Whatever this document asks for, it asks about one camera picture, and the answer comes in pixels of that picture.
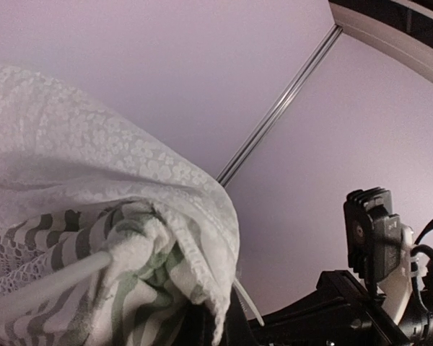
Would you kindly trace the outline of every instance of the white wall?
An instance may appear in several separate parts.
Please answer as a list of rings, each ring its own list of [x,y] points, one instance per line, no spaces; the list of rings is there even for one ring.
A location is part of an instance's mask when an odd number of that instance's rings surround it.
[[[262,313],[347,268],[346,194],[376,186],[417,233],[433,217],[433,84],[342,35],[228,188]]]
[[[6,0],[0,61],[82,88],[217,176],[332,25],[327,0]]]

